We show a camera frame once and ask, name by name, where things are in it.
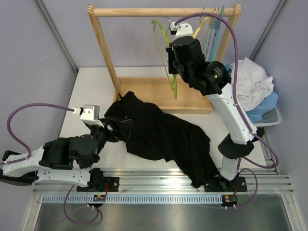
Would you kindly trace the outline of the white shirt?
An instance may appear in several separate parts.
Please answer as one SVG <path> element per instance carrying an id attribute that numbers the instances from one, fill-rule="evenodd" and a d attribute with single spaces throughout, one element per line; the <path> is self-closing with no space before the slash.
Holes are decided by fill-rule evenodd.
<path id="1" fill-rule="evenodd" d="M 273 77 L 247 57 L 238 61 L 236 95 L 245 111 L 255 109 L 274 90 Z"/>

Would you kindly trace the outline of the black shirt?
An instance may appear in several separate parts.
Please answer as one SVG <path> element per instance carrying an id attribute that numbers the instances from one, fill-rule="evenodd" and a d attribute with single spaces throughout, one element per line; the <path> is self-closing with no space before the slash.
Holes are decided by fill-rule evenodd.
<path id="1" fill-rule="evenodd" d="M 218 174 L 210 156 L 210 138 L 198 125 L 164 113 L 131 91 L 114 102 L 104 115 L 120 121 L 132 120 L 129 138 L 125 140 L 128 153 L 153 161 L 175 161 L 195 188 Z"/>

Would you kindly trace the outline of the yellow hanger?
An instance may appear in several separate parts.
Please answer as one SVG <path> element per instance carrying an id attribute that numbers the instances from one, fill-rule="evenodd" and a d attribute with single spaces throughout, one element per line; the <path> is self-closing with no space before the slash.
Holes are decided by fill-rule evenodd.
<path id="1" fill-rule="evenodd" d="M 201 32 L 202 28 L 204 27 L 204 25 L 206 24 L 206 22 L 208 22 L 208 25 L 206 27 L 206 29 L 204 30 L 204 32 L 202 33 L 202 35 L 200 36 L 199 39 L 202 39 L 204 37 L 204 35 L 208 32 L 209 30 L 209 27 L 210 27 L 210 17 L 207 16 L 205 17 L 203 20 L 201 20 L 199 18 L 199 21 L 200 21 L 200 24 L 199 26 L 197 27 L 197 29 L 195 30 L 194 34 L 193 34 L 193 38 L 196 39 L 197 36 L 199 35 L 199 33 Z"/>

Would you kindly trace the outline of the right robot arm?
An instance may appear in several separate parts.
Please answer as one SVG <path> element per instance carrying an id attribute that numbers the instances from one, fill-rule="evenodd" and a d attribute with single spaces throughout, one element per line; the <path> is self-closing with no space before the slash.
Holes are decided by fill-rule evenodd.
<path id="1" fill-rule="evenodd" d="M 192 36 L 176 38 L 166 48 L 168 71 L 205 96 L 216 108 L 229 133 L 218 145 L 223 155 L 218 176 L 205 181 L 212 190 L 231 191 L 239 173 L 240 159 L 254 149 L 257 128 L 244 115 L 233 95 L 231 76 L 219 61 L 207 62 L 198 39 Z"/>

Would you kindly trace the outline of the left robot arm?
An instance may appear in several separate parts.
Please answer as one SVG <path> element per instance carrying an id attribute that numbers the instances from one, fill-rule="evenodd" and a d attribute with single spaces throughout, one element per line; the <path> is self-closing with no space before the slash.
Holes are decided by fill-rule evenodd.
<path id="1" fill-rule="evenodd" d="M 31 156 L 7 150 L 0 180 L 16 186 L 50 182 L 76 185 L 79 192 L 103 190 L 103 171 L 92 165 L 99 162 L 99 154 L 107 142 L 129 138 L 132 120 L 106 117 L 84 119 L 83 123 L 90 130 L 89 134 L 47 142 Z"/>

